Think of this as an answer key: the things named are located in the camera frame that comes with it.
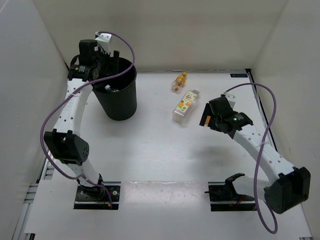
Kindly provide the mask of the clear bottle orange fruit label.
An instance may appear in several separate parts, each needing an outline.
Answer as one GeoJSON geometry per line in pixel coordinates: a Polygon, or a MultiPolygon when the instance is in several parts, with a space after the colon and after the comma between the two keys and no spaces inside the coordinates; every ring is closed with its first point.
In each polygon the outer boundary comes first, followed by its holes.
{"type": "Polygon", "coordinates": [[[172,120],[184,125],[190,118],[193,110],[198,106],[200,91],[193,89],[184,94],[177,106],[172,111],[172,120]]]}

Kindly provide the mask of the clear bottle black label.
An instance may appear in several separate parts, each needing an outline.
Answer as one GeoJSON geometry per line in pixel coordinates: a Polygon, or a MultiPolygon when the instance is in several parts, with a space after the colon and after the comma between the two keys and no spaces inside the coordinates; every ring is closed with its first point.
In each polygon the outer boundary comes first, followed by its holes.
{"type": "Polygon", "coordinates": [[[119,91],[117,88],[111,87],[108,84],[104,87],[104,89],[108,94],[116,93],[119,91]]]}

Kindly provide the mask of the small clear bottle yellow cap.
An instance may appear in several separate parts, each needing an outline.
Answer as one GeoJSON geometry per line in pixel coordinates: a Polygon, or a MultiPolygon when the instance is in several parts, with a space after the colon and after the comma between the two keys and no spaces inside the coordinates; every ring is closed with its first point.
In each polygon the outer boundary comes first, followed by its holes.
{"type": "Polygon", "coordinates": [[[171,84],[171,90],[178,93],[184,87],[187,80],[187,73],[181,73],[171,84]]]}

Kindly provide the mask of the orange juice bottle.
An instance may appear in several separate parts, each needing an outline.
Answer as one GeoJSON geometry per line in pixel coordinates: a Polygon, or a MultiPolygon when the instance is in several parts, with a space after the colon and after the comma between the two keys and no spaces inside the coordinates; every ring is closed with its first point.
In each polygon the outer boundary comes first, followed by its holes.
{"type": "Polygon", "coordinates": [[[205,120],[205,125],[208,125],[209,123],[210,123],[210,120],[211,120],[211,116],[210,115],[208,115],[207,117],[206,117],[206,120],[205,120]]]}

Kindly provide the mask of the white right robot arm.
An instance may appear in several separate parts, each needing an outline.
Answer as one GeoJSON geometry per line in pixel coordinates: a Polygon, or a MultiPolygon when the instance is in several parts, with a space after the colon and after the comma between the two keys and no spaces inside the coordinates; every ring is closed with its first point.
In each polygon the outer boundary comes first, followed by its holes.
{"type": "Polygon", "coordinates": [[[311,173],[263,144],[253,121],[245,113],[234,111],[225,96],[206,103],[199,124],[229,135],[256,160],[269,180],[263,199],[275,213],[282,214],[309,198],[311,173]]]}

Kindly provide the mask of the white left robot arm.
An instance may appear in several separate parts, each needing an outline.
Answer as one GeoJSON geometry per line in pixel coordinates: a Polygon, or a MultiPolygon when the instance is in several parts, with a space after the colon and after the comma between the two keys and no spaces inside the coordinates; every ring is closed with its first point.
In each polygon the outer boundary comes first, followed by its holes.
{"type": "Polygon", "coordinates": [[[95,39],[79,42],[79,54],[70,62],[67,75],[67,89],[64,101],[53,110],[59,112],[57,122],[51,131],[40,130],[40,144],[49,149],[53,158],[73,171],[73,176],[59,172],[87,190],[93,200],[100,200],[105,194],[102,176],[89,161],[89,144],[81,138],[81,122],[87,99],[93,90],[92,82],[99,78],[117,75],[119,53],[111,56],[111,35],[103,34],[95,39]]]}

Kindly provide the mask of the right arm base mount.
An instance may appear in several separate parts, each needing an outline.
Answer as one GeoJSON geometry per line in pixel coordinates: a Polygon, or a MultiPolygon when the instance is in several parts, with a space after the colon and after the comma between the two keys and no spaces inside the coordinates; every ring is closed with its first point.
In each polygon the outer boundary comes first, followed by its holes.
{"type": "Polygon", "coordinates": [[[253,194],[239,194],[234,186],[238,178],[244,180],[244,173],[236,173],[224,182],[208,182],[208,190],[204,193],[209,196],[211,212],[252,212],[256,211],[253,194]]]}

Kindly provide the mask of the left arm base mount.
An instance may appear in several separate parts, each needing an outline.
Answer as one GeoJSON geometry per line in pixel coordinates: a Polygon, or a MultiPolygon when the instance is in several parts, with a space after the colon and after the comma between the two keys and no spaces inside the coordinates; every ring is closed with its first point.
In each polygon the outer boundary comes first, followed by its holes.
{"type": "Polygon", "coordinates": [[[108,190],[112,205],[110,205],[109,195],[100,187],[77,186],[73,208],[75,210],[118,210],[121,182],[103,182],[104,187],[108,190]]]}

